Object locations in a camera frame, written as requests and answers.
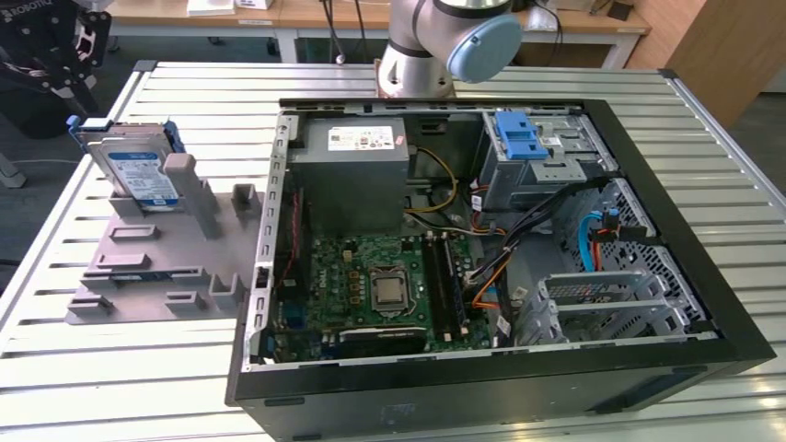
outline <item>aluminum slotted table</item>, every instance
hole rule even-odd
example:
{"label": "aluminum slotted table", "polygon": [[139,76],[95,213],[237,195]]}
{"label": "aluminum slotted table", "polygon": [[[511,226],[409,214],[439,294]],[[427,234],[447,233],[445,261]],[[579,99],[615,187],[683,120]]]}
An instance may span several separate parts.
{"label": "aluminum slotted table", "polygon": [[[456,90],[466,98],[608,101],[780,357],[638,413],[404,438],[782,440],[786,201],[679,80],[652,71],[515,68]],[[132,73],[109,117],[171,116],[213,191],[239,179],[264,190],[277,99],[373,95],[368,66],[159,63]],[[87,157],[0,298],[0,439],[269,440],[244,412],[223,405],[232,320],[63,321],[112,213],[109,192]]]}

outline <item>wooden desk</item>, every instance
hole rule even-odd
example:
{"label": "wooden desk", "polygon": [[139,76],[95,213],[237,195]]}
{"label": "wooden desk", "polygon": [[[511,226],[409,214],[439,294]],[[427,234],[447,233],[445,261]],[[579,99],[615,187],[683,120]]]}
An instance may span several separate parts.
{"label": "wooden desk", "polygon": [[[353,1],[333,0],[333,26],[339,38],[357,39],[360,25]],[[387,5],[361,4],[365,36],[369,39],[388,38],[389,7]],[[522,25],[527,23],[527,12],[518,13]],[[559,11],[563,24],[566,44],[607,44],[611,46],[603,62],[607,69],[623,68],[639,37],[650,32],[650,25],[632,12],[627,21],[606,16],[602,12],[590,16],[579,11]],[[297,38],[328,38],[331,36],[324,18],[324,10],[317,0],[284,0],[279,15],[276,38],[281,47],[281,58],[285,63],[296,63],[296,59],[285,59],[285,53],[295,53]],[[524,32],[522,42],[552,43],[555,32]]]}
{"label": "wooden desk", "polygon": [[[331,36],[324,10],[317,0],[276,0],[268,10],[237,8],[232,16],[188,17],[188,0],[116,0],[109,6],[115,18],[112,34],[172,37],[272,37],[279,41],[281,61],[297,62],[295,42],[300,38]],[[387,5],[361,3],[363,23],[368,39],[388,38]],[[611,46],[604,68],[622,68],[650,25],[634,12],[627,21],[590,16],[578,11],[559,11],[566,44],[607,44]],[[527,13],[518,14],[522,24]],[[339,38],[357,39],[360,26],[353,1],[333,0],[333,23]],[[524,32],[523,42],[552,43],[555,32]]]}
{"label": "wooden desk", "polygon": [[[367,29],[387,29],[391,9],[387,5],[361,2],[363,24]],[[357,12],[355,2],[332,1],[332,22],[337,29],[357,29]],[[564,32],[570,33],[632,33],[643,35],[650,32],[650,25],[635,11],[627,21],[607,17],[603,13],[591,16],[580,11],[558,11]],[[527,11],[518,13],[518,21],[527,24]],[[325,28],[324,10],[317,0],[284,0],[279,16],[281,28]]]}
{"label": "wooden desk", "polygon": [[284,0],[267,10],[236,8],[235,15],[188,17],[188,0],[116,0],[112,35],[156,37],[275,37]]}

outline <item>green motherboard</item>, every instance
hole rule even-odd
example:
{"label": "green motherboard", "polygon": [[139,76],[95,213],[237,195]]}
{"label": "green motherboard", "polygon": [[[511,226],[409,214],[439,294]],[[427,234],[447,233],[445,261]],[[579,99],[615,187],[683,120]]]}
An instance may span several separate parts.
{"label": "green motherboard", "polygon": [[[428,353],[490,346],[486,316],[467,320],[459,339],[433,333],[423,241],[420,236],[313,239],[311,295],[300,310],[301,331],[288,334],[291,360],[329,359],[324,340],[331,332],[371,327],[427,329]],[[460,277],[471,268],[470,243],[463,235],[447,242]]]}

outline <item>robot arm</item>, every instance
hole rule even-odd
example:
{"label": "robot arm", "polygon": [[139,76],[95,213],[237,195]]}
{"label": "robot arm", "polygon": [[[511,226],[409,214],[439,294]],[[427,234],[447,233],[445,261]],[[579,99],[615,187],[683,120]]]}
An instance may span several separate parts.
{"label": "robot arm", "polygon": [[451,95],[452,77],[491,78],[516,55],[522,40],[512,0],[391,2],[389,42],[377,81],[393,98]]}
{"label": "robot arm", "polygon": [[73,99],[88,114],[99,110],[89,89],[112,26],[112,16],[100,12],[109,3],[0,0],[0,77]]}

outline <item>warning label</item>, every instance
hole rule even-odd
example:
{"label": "warning label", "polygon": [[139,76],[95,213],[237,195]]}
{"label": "warning label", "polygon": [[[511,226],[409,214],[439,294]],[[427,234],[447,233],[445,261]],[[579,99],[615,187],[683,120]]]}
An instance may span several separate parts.
{"label": "warning label", "polygon": [[329,131],[328,150],[392,150],[393,128],[391,126],[333,127]]}
{"label": "warning label", "polygon": [[112,152],[109,160],[139,204],[167,206],[177,204],[177,191],[163,174],[161,159],[153,152]]}

